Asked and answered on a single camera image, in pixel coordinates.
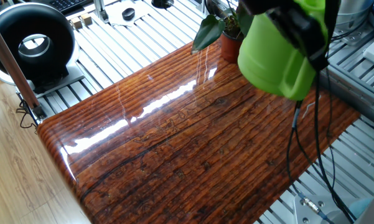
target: small wooden block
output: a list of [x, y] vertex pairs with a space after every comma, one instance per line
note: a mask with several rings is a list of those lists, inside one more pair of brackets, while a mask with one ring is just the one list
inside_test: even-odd
[[80, 29], [80, 28], [83, 27], [83, 26], [82, 26], [82, 22], [81, 22], [80, 19], [77, 18], [77, 17], [71, 19], [70, 21], [72, 22], [73, 26], [74, 26], [76, 29]]
[[82, 15], [82, 20], [83, 20], [83, 22], [85, 23], [86, 26], [91, 25], [93, 23], [89, 13], [83, 14]]

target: green leaf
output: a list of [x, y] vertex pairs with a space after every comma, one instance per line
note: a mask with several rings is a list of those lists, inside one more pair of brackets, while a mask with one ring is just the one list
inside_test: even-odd
[[215, 42], [221, 36], [224, 28], [224, 21], [217, 20], [213, 15], [208, 15], [200, 25], [194, 43], [192, 44], [191, 54], [203, 50]]
[[245, 9], [245, 7], [243, 7], [242, 4], [238, 6], [236, 14], [241, 32], [246, 37], [248, 35], [250, 25], [253, 22], [253, 16], [249, 15], [248, 11]]

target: metal bracket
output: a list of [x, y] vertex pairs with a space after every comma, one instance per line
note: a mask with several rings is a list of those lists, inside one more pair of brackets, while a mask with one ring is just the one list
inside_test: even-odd
[[109, 23], [109, 16], [105, 11], [104, 0], [94, 0], [95, 14], [104, 22]]
[[[311, 199], [319, 208], [328, 216], [330, 220], [337, 224], [349, 224], [344, 214], [337, 208], [332, 197], [324, 197], [318, 195], [306, 195]], [[359, 200], [357, 198], [342, 198], [343, 202], [350, 206], [353, 202]], [[294, 216], [296, 224], [326, 224], [327, 221], [323, 220], [320, 216], [315, 214], [309, 207], [303, 205], [301, 198], [296, 196], [294, 198]]]
[[41, 105], [36, 106], [32, 109], [32, 112], [40, 119], [43, 120], [47, 117], [46, 113], [44, 113], [43, 108]]

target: wooden floor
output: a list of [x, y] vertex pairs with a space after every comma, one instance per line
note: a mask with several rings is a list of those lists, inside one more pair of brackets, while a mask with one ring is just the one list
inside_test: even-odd
[[90, 223], [35, 129], [19, 127], [19, 103], [14, 87], [0, 81], [0, 224]]

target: potted plant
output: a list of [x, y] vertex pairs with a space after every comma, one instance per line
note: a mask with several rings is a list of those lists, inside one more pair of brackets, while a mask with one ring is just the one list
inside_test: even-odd
[[203, 50], [220, 38], [222, 57], [230, 63], [237, 62], [239, 48], [248, 34], [253, 16], [248, 14], [241, 2], [236, 10], [230, 6], [230, 2], [228, 2], [228, 7], [222, 12], [222, 18], [208, 15], [202, 21], [192, 44], [192, 54]]

